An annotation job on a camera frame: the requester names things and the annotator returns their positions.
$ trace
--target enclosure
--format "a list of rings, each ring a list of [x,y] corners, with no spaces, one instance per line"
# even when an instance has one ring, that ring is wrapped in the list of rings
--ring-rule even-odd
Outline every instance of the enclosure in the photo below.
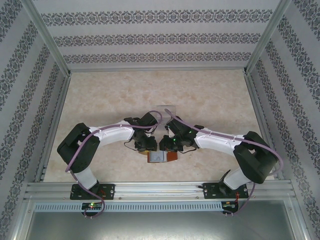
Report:
[[[0,239],[320,239],[319,4],[2,0]],[[78,123],[159,106],[214,131],[259,133],[282,172],[224,217],[223,199],[198,186],[236,169],[234,157],[198,149],[149,163],[115,142],[91,164],[114,198],[84,219],[58,145]]]

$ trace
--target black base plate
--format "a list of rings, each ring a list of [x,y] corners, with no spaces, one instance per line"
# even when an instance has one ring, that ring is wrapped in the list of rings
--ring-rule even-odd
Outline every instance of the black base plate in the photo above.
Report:
[[[115,185],[100,184],[96,195],[103,198],[104,200],[113,200],[115,195]],[[71,200],[97,200],[98,198],[87,193],[78,184],[73,184],[71,188],[70,199]]]
[[[244,184],[238,189],[233,190],[228,196],[225,196],[219,190],[219,184],[217,182],[207,182],[202,184],[202,189],[204,193],[204,199],[236,199],[236,193],[239,194],[239,199],[248,198],[248,189],[247,185]]]

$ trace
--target marble floor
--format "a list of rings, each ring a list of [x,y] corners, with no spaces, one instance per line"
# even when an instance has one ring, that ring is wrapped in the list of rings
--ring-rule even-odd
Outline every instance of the marble floor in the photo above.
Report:
[[[142,117],[157,105],[174,105],[183,120],[217,132],[259,133],[241,70],[73,73],[44,181],[74,181],[57,147],[76,124],[114,124]],[[214,181],[238,163],[210,149],[147,163],[147,156],[115,142],[98,149],[90,167],[101,182]]]

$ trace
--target patterned wall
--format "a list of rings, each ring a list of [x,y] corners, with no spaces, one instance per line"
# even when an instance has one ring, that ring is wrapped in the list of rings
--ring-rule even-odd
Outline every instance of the patterned wall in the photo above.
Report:
[[[35,180],[65,76],[18,0],[0,1],[0,240]]]
[[[293,0],[251,73],[311,239],[320,239],[320,2]]]
[[[71,70],[244,67],[279,0],[35,0]]]

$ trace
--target beige marble surface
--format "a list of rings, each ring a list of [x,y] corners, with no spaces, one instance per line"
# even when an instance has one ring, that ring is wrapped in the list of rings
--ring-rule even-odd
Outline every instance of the beige marble surface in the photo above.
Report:
[[[74,73],[47,166],[45,182],[73,182],[57,153],[59,143],[78,123],[114,124],[142,117],[156,105],[175,105],[183,120],[217,132],[259,133],[241,70],[122,71]],[[100,148],[90,165],[99,181],[219,180],[236,159],[210,149],[178,154],[178,160],[147,163],[147,157],[116,142]]]

